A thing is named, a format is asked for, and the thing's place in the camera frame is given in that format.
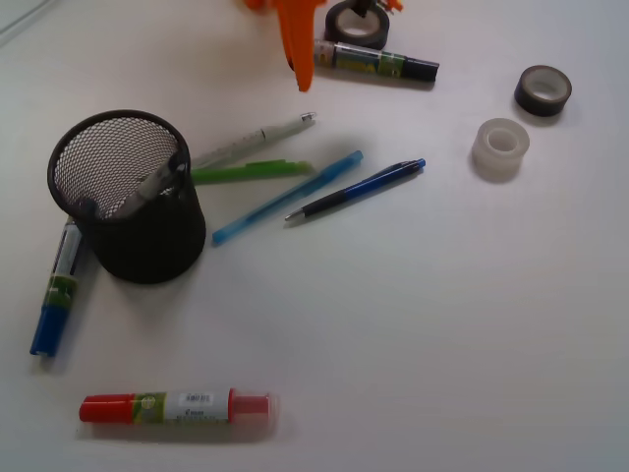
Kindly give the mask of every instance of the pen tip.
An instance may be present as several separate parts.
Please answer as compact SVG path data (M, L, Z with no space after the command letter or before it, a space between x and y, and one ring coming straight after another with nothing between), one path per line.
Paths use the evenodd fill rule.
M289 214L288 216L286 216L284 218L284 221L286 222L290 222L290 221L295 221L299 218L304 217L304 211L302 209L298 209L297 211L293 211L291 214Z

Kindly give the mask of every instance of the pen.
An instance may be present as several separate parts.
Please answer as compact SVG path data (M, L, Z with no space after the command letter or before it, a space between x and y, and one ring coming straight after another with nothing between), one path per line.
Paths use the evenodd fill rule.
M78 287L75 270L82 241L83 237L77 224L72 218L68 218L30 347L30 354L33 356L54 357L57 353Z
M347 157L325 167L312 179L309 179L306 182L298 185L297 187L292 188L288 192L285 192L284 194L271 200L267 204L264 204L260 208L255 209L251 213L216 231L214 234L212 234L212 239L214 243L222 244L233 237L235 234L241 232L243 229L254 224L256 221L262 219L276 209L289 205L300 198L307 197L311 193L329 184L342 173L347 172L348 170L356 166L358 163L361 162L361 160L363 160L363 153L357 150Z
M120 205L114 213L114 217L124 218L135 213L172 185L177 172L186 168L186 163L180 157L181 154L175 152L157 170L149 174L136 188L136 191Z
M234 154L243 152L249 148L254 148L265 142L280 140L291 133L305 130L315 122L315 117L316 113L304 113L298 118L283 125L260 128L231 145L220 147L210 154L197 157L193 160L193 168L200 169L213 165L219 161L228 160Z
M323 197L316 202L312 202L297 211L293 211L291 214L284 218L286 221L293 221L298 218L308 218L326 209L338 207L345 202L354 200L362 195L373 192L386 184L395 182L408 175L418 173L426 165L426 161L411 160L408 162L400 162L399 164L391 165L386 169L378 172L367 180L359 182L352 187L348 187L344 190L339 190L334 194Z
M252 162L244 167L228 167L226 169L194 169L193 182L211 184L229 182L239 179L256 179L261 177L279 177L283 175L308 174L313 171L309 162L286 162L285 160L268 160Z

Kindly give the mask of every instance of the mesh cup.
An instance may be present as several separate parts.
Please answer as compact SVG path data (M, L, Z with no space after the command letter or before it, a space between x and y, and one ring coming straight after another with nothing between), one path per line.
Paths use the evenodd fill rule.
M142 179L175 152L186 168L172 186L128 217L116 217ZM205 220L190 167L186 141L169 123L141 111L108 111L62 138L50 157L48 188L109 272L159 283L186 271L203 249Z

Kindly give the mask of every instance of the green pen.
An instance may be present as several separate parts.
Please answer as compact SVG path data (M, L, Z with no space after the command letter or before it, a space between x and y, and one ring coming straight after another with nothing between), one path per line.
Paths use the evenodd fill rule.
M225 169L193 169L193 182L213 184L232 180L259 179L264 177L280 177L284 175L309 174L313 167L309 162L286 162L286 160L267 160L252 162L244 167L228 167Z

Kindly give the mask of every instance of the tape roll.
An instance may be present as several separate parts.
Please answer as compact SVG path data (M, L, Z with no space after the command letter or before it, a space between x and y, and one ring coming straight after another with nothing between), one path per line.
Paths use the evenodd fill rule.
M548 66L533 66L524 71L515 100L536 116L554 116L563 110L572 94L572 84L561 71Z
M472 153L477 164L505 172L520 167L530 145L529 134L521 125L506 118L494 118L479 129Z
M354 1L346 1L330 8L325 16L325 39L369 49L382 49L389 36L388 15L380 7L371 5L367 15L361 18L352 10L354 4Z

